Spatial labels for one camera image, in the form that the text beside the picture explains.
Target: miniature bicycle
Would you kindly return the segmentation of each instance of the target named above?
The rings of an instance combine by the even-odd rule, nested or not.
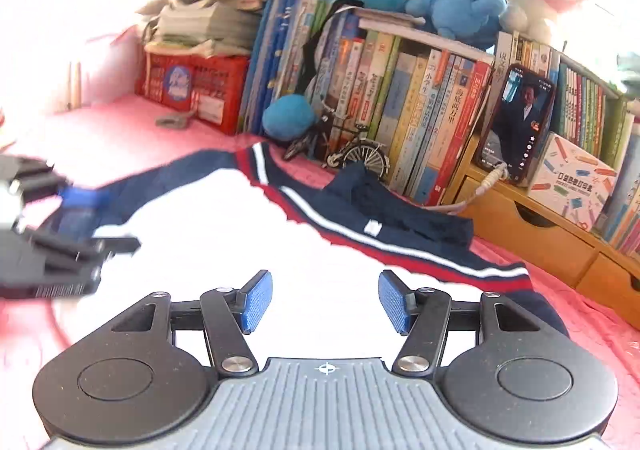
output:
[[[320,122],[326,123],[330,116],[342,120],[343,123],[350,119],[351,116],[339,116],[335,109],[324,107],[324,113],[320,117]],[[368,138],[362,138],[361,135],[369,130],[368,126],[355,125],[355,130],[341,126],[333,125],[333,128],[343,130],[353,134],[353,138],[347,142],[338,152],[331,153],[326,158],[326,166],[331,168],[344,168],[349,163],[363,162],[364,167],[373,172],[379,179],[382,179],[389,170],[389,158],[382,152],[382,144]],[[316,142],[318,137],[329,143],[326,133],[320,129],[319,123],[310,126],[306,132],[293,140],[289,145],[282,158],[285,161],[291,160],[301,152],[308,152],[309,148]]]

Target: dark suit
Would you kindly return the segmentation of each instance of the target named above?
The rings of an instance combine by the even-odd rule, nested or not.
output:
[[[492,125],[492,130],[500,139],[502,159],[509,169],[516,168],[522,162],[522,155],[527,151],[531,133],[536,132],[532,124],[537,123],[540,127],[540,111],[532,106],[525,118],[524,107],[522,101],[503,103]]]

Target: wooden drawer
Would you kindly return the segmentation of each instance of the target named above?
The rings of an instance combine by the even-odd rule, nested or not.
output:
[[[478,181],[467,177],[456,202],[468,198],[479,185]],[[590,245],[559,226],[528,223],[518,213],[515,203],[495,189],[477,198],[460,215],[474,220],[474,232],[478,237],[521,256],[572,287],[576,286],[594,254]]]
[[[576,289],[640,329],[640,291],[632,287],[630,273],[609,257],[599,254]]]

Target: drawer handle cutout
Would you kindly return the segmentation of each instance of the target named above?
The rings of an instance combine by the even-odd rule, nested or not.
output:
[[[520,203],[514,204],[516,205],[516,210],[518,211],[518,215],[522,218],[522,220],[531,224],[532,226],[537,226],[539,228],[551,228],[552,226],[556,226],[553,221],[544,218],[542,215],[535,213],[533,210],[529,210],[525,205],[521,205]]]

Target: bed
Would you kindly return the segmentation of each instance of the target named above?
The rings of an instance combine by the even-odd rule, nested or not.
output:
[[[235,151],[256,140],[224,136],[202,123],[193,123],[188,130],[157,128],[155,118],[165,113],[166,109],[142,98],[126,96],[111,104],[51,116],[13,146],[11,153],[46,157],[76,184],[95,187],[199,149]],[[304,159],[282,167],[310,186],[324,186],[332,178]],[[28,222],[39,224],[57,204],[52,198],[30,205]],[[474,240],[472,250],[497,264],[518,260],[482,239]],[[536,290],[558,311],[571,338],[616,374],[620,393],[605,441],[618,450],[640,448],[640,333],[550,274],[527,267]],[[31,385],[38,370],[68,345],[50,302],[0,302],[0,450],[37,449],[46,442],[31,401]]]

